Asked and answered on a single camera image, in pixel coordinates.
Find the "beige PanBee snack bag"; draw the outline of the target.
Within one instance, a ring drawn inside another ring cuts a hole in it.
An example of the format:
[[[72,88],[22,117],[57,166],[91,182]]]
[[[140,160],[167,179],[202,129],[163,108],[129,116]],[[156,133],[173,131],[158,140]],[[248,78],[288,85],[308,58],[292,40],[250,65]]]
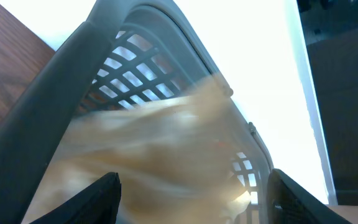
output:
[[[232,223],[250,192],[232,169],[239,150],[218,77],[183,97],[73,119],[25,214],[30,223],[115,172],[130,223]]]

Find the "grey plastic lattice basket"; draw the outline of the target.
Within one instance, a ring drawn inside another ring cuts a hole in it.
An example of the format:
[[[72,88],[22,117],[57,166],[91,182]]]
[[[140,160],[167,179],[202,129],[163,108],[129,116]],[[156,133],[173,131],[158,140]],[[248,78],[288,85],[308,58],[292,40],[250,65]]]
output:
[[[24,223],[73,119],[183,97],[215,76],[231,99],[239,150],[232,169],[250,204],[232,223],[268,223],[270,155],[233,90],[173,1],[96,1],[0,125],[0,223]]]

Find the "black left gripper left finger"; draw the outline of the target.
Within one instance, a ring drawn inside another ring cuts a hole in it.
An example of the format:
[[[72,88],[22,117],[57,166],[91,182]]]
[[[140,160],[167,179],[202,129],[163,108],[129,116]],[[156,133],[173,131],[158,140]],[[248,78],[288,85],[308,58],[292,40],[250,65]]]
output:
[[[115,224],[120,201],[119,175],[109,172],[31,224]]]

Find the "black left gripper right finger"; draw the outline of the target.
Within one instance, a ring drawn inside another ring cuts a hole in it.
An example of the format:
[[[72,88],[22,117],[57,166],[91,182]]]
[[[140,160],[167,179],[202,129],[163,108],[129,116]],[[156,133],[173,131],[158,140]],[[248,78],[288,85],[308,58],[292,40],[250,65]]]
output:
[[[272,224],[351,224],[280,169],[273,169],[267,186],[268,222]]]

